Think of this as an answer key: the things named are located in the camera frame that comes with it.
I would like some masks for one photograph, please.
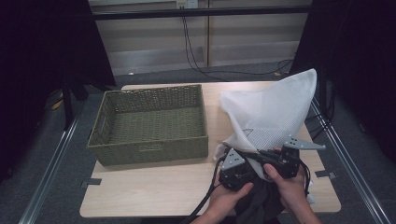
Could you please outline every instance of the black backdrop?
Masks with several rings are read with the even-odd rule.
[[[76,77],[115,81],[86,0],[2,1],[0,29],[1,181],[65,78],[78,85],[90,83]]]
[[[322,5],[329,1],[314,1]],[[315,67],[333,82],[396,162],[396,2],[333,0],[310,13],[291,70]]]

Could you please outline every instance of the woven basket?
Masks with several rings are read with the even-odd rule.
[[[207,157],[201,85],[105,92],[88,148],[104,166]]]

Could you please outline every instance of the person's hand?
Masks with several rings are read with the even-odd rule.
[[[294,178],[284,179],[276,170],[274,166],[267,163],[263,166],[265,173],[270,179],[274,180],[281,195],[281,202],[287,209],[292,209],[294,206],[305,203],[304,192],[304,171],[300,166],[297,176]]]
[[[216,176],[215,186],[219,185],[219,174]],[[250,190],[253,188],[253,183],[247,183],[237,192],[230,191],[224,188],[222,185],[216,187],[216,189],[210,195],[209,206],[205,212],[192,223],[219,223],[233,210],[239,199],[248,195]]]
[[[284,179],[269,163],[264,164],[263,168],[277,184],[283,206],[292,212],[300,223],[321,223],[305,198],[304,170],[301,165],[297,176],[289,179]]]

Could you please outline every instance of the table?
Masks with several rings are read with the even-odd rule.
[[[202,83],[209,155],[207,158],[182,161],[164,161],[142,164],[102,166],[96,162],[92,178],[101,178],[100,185],[88,186],[80,207],[83,217],[178,217],[189,215],[205,197],[215,163],[216,146],[233,133],[228,116],[219,106],[222,91],[255,91],[273,82]],[[183,84],[130,85],[123,90],[169,87]],[[311,140],[305,126],[298,138]],[[316,151],[301,151],[301,158],[311,170],[310,192],[317,202],[315,212],[334,213],[341,204],[329,177],[317,178],[315,171],[324,170]],[[200,211],[205,211],[207,204]]]

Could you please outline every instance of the white fabric bag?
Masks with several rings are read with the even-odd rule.
[[[286,77],[260,91],[224,91],[221,108],[233,125],[234,133],[224,143],[246,152],[282,147],[287,137],[300,130],[314,97],[317,73],[314,69]],[[219,145],[215,159],[224,153]],[[259,163],[250,164],[264,179]]]

